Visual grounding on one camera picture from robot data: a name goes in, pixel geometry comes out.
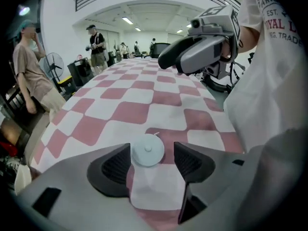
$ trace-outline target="hand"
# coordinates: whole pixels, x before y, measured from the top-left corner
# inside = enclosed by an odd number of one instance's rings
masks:
[[[229,55],[230,55],[230,44],[229,44],[229,40],[226,39],[222,43],[221,56],[224,58],[228,58]]]
[[[34,42],[38,42],[39,39],[38,39],[38,35],[36,32],[32,33],[31,34],[31,39],[34,41]]]
[[[26,102],[26,107],[27,107],[27,111],[28,111],[30,114],[36,114],[37,108],[36,108],[35,103],[33,102],[32,99],[29,99],[29,100]]]

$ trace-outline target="white t-shirt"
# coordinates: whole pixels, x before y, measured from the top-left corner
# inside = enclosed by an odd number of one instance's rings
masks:
[[[249,68],[224,103],[244,149],[307,125],[307,57],[295,25],[276,0],[243,0],[241,26],[260,32]]]

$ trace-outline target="table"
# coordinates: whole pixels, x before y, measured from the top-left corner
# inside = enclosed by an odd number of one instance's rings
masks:
[[[177,226],[185,182],[174,164],[173,142],[243,153],[234,128],[214,97],[194,76],[159,68],[157,59],[125,59],[81,88],[48,125],[31,166],[57,162],[144,133],[162,139],[165,156],[144,168],[132,162],[130,202],[155,230]]]

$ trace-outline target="round white lid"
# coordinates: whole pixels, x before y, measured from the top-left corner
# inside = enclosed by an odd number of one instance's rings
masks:
[[[132,157],[141,166],[150,167],[158,164],[164,157],[165,147],[159,137],[143,134],[132,143]]]

